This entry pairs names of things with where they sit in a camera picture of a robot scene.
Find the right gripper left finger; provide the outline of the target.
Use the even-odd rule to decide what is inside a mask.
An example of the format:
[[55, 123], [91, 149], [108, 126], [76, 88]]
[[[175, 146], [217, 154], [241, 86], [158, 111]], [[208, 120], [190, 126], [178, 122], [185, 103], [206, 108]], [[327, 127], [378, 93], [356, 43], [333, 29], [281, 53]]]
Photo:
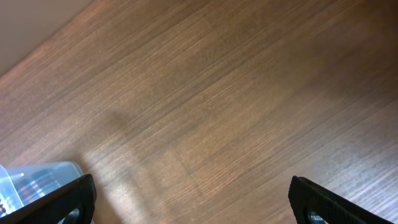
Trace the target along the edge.
[[90, 224], [97, 191], [91, 174], [85, 174], [50, 194], [1, 218], [2, 224]]

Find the plaid shirt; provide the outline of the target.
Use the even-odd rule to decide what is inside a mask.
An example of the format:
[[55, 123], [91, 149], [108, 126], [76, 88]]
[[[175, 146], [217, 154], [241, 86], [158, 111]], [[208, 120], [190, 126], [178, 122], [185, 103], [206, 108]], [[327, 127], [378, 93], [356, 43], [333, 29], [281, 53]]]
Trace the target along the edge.
[[46, 196], [60, 187], [51, 170], [45, 169], [32, 175], [24, 173], [1, 175], [1, 217]]

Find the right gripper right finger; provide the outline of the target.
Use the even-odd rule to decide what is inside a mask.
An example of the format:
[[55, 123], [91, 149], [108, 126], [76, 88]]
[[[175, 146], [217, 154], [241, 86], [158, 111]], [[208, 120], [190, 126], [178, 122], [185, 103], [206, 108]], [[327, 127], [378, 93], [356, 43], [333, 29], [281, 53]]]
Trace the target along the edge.
[[305, 177], [292, 177], [288, 198], [300, 224], [392, 224]]

